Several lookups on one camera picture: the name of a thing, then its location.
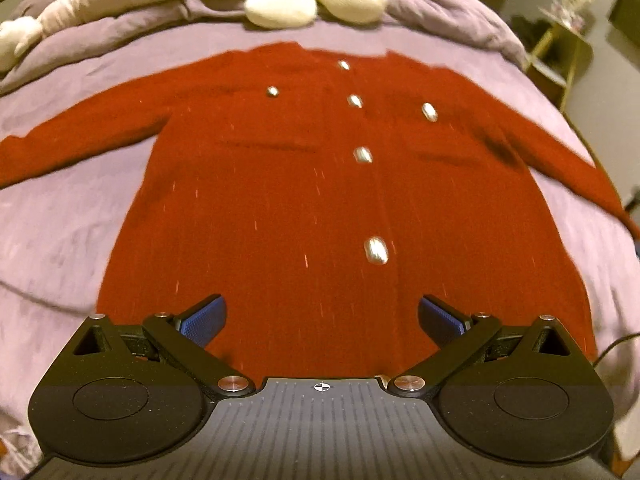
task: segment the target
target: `red jacket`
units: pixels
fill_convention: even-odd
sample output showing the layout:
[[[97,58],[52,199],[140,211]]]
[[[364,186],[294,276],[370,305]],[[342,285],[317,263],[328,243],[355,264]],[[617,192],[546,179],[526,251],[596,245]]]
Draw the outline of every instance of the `red jacket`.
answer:
[[[0,143],[0,187],[155,134],[97,309],[135,323],[223,294],[209,349],[258,382],[396,375],[434,351],[423,294],[507,324],[555,314],[593,357],[584,285],[528,166],[638,235],[601,171],[461,75],[296,44],[87,99]]]

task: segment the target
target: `crosshair symbol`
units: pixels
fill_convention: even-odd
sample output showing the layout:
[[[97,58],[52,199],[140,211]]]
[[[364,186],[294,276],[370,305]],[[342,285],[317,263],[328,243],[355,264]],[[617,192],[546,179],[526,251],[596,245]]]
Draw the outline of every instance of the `crosshair symbol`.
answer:
[[[333,388],[333,386],[329,386],[327,383],[318,383],[318,384],[314,384],[312,388],[318,392],[324,393],[329,388]]]

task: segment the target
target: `screw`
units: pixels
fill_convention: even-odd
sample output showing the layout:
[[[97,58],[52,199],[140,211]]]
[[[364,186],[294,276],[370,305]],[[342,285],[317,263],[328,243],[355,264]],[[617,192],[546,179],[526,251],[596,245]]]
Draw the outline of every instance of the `screw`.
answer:
[[[237,375],[229,375],[218,381],[218,387],[226,392],[241,392],[248,386],[249,381]]]
[[[424,388],[425,382],[422,377],[415,375],[403,375],[394,381],[396,387],[405,392],[417,392]]]

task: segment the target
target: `jacket sleeve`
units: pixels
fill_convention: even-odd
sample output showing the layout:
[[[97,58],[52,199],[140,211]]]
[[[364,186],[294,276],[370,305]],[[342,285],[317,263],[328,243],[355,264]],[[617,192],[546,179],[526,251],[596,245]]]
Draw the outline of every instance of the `jacket sleeve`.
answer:
[[[527,166],[557,180],[576,195],[594,203],[618,218],[635,239],[640,228],[625,212],[608,176],[592,166],[551,134],[522,117],[512,108],[456,74],[458,91],[468,96],[475,110],[480,110],[486,126],[497,126],[500,136]]]
[[[203,89],[203,70],[224,80],[229,54],[135,79],[82,101],[25,137],[0,142],[0,189],[152,137]],[[214,91],[215,83],[207,91]]]

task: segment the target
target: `black cable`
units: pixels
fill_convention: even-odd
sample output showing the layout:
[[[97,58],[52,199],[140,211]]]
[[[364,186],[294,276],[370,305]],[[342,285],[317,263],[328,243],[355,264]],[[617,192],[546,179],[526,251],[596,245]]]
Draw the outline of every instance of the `black cable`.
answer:
[[[640,337],[640,332],[635,332],[633,334],[628,334],[625,335],[619,339],[616,339],[613,343],[611,343],[609,346],[607,346],[607,349],[600,354],[600,356],[593,362],[593,367],[595,368],[596,366],[598,366],[600,364],[600,361],[602,361],[604,359],[604,357],[610,352],[612,351],[616,346],[618,346],[620,343],[623,343],[625,341],[629,341],[630,339],[636,338],[636,337]]]

